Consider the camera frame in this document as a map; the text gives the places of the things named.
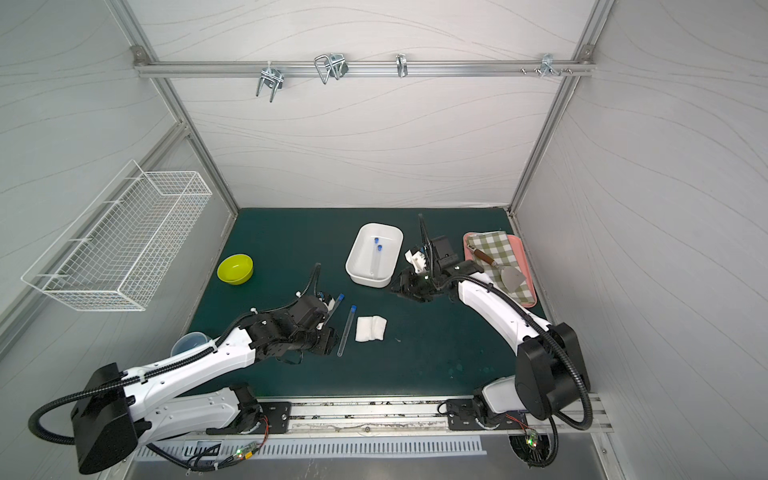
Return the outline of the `white wipe cloth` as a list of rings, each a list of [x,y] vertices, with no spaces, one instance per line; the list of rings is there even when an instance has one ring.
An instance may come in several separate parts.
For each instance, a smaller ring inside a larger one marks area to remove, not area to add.
[[[365,343],[369,341],[383,341],[387,326],[387,320],[381,316],[358,317],[355,332],[355,341]]]

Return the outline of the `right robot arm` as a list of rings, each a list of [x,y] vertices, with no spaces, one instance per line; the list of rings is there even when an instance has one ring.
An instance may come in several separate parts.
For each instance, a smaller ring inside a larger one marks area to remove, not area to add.
[[[448,295],[477,312],[512,348],[515,373],[479,388],[474,419],[492,430],[510,420],[521,429],[515,454],[531,468],[551,465],[559,452],[556,423],[587,431],[594,421],[590,380],[576,332],[530,313],[498,288],[473,260],[462,260],[444,236],[419,223],[421,245],[406,252],[407,267],[390,286],[420,303]]]

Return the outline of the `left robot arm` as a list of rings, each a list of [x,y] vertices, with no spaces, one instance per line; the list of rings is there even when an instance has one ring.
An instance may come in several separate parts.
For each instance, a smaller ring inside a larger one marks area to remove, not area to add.
[[[251,309],[200,346],[127,370],[114,363],[97,369],[84,390],[37,408],[28,430],[45,442],[74,447],[83,475],[188,433],[269,435],[273,421],[247,384],[201,395],[192,391],[290,352],[330,354],[334,331],[327,321],[335,304],[317,289],[320,272],[314,265],[306,287],[289,304]]]

